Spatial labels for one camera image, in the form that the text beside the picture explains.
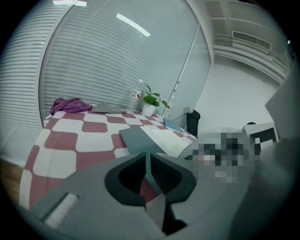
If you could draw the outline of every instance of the ceiling light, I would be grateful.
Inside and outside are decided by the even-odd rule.
[[[74,2],[75,2],[75,0],[54,0],[53,4],[54,5],[71,5]],[[85,1],[76,1],[76,3],[74,5],[86,7],[86,2]]]
[[[135,22],[131,21],[130,19],[124,17],[121,14],[117,14],[117,18],[119,18],[120,20],[128,23],[130,26],[134,27],[135,29],[139,30],[142,34],[144,34],[145,36],[149,37],[151,34],[149,32],[147,32],[144,28],[142,28],[140,25],[136,24]]]

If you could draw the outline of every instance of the checkered tablecloth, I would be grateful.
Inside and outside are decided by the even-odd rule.
[[[20,185],[20,205],[29,209],[75,171],[129,155],[119,130],[140,126],[166,129],[160,118],[146,117],[140,112],[57,112],[41,131],[28,156]],[[183,135],[176,134],[187,143],[195,139],[185,130]],[[157,196],[146,179],[140,194],[146,202]]]

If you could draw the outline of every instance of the white ceiling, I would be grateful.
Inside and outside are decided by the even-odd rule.
[[[204,0],[212,19],[214,33],[232,35],[244,32],[268,41],[272,51],[283,56],[287,37],[272,15],[257,5],[238,0]]]

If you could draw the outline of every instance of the plastic bottle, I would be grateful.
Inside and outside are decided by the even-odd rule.
[[[143,90],[143,81],[142,79],[139,79],[137,84],[131,90],[128,104],[127,104],[128,112],[132,113],[137,111],[137,105],[139,104],[140,98],[142,97],[142,90]]]
[[[168,102],[168,106],[169,107],[165,107],[162,114],[161,114],[161,118],[164,119],[168,116],[168,113],[170,112],[170,109],[172,108],[172,104],[173,104],[173,101],[174,101],[174,96],[171,96],[171,99],[170,101]]]

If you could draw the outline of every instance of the white window blind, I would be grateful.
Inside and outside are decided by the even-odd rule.
[[[210,64],[208,46],[201,27],[199,27],[180,75],[178,86],[173,94],[173,108],[167,116],[168,119],[176,121],[182,128],[187,122],[187,111],[192,112],[199,99],[210,70]]]
[[[125,107],[138,79],[168,101],[197,26],[184,0],[89,0],[85,7],[73,6],[45,54],[42,117],[59,97]]]
[[[65,8],[40,1],[19,23],[0,58],[0,157],[16,164],[26,163],[41,131],[35,105],[37,66],[44,42]]]

